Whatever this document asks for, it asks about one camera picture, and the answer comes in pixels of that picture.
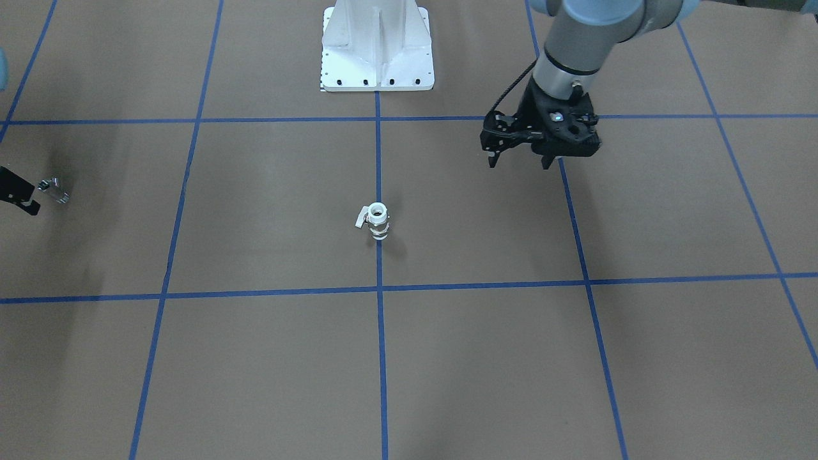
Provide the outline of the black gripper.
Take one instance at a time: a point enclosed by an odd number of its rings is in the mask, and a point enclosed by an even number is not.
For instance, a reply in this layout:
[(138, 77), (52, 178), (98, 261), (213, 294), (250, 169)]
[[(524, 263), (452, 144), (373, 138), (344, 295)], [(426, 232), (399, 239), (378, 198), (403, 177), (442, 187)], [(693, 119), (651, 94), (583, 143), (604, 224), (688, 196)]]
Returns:
[(550, 96), (529, 79), (517, 111), (508, 116), (497, 109), (483, 119), (480, 146), (495, 168), (503, 151), (529, 144), (548, 170), (559, 157), (592, 157), (601, 147), (599, 117), (590, 95), (578, 82), (569, 87), (569, 99)]

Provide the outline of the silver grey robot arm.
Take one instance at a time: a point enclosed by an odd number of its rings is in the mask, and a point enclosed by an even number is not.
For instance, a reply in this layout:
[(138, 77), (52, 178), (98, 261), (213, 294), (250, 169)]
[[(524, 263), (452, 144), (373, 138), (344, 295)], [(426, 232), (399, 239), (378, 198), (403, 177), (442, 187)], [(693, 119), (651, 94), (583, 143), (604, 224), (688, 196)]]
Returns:
[(589, 88), (617, 44), (674, 26), (697, 1), (539, 1), (553, 19), (535, 61), (519, 76), (527, 81), (514, 114), (494, 105), (486, 114), (480, 146), (494, 168), (502, 152), (528, 144), (549, 169), (562, 157), (587, 158), (601, 147), (599, 117)]

